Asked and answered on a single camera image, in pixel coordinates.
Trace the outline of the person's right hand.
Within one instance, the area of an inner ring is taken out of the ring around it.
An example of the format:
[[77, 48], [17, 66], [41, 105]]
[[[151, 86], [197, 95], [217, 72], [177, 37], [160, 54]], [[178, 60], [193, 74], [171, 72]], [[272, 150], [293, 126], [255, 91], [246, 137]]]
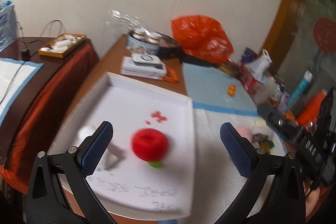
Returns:
[[303, 183], [304, 192], [305, 192], [305, 207], [306, 207], [306, 219], [313, 212], [320, 195], [320, 187], [316, 190], [311, 190], [310, 185], [311, 181], [306, 181]]

